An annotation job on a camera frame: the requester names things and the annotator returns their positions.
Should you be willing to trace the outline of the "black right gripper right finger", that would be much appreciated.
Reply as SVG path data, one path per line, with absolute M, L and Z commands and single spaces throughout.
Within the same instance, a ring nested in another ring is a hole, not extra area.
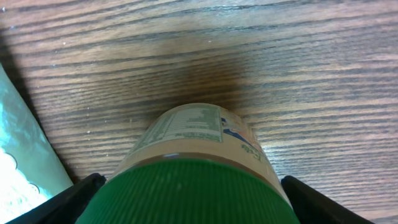
M 373 224 L 291 175 L 281 184 L 301 224 Z

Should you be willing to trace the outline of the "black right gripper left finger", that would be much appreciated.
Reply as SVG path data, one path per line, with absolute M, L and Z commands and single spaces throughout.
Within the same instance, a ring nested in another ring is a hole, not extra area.
M 7 224 L 75 223 L 106 177 L 94 173 Z

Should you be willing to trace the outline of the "teal wipes packet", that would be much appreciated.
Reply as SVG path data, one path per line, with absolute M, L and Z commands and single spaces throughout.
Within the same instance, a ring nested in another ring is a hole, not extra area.
M 71 187 L 64 166 L 15 86 L 1 71 L 1 223 Z

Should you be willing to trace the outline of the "green lid jar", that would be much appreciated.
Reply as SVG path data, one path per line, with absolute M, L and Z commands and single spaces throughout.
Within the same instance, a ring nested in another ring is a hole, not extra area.
M 191 103 L 162 114 L 78 223 L 297 223 L 255 135 L 234 113 Z

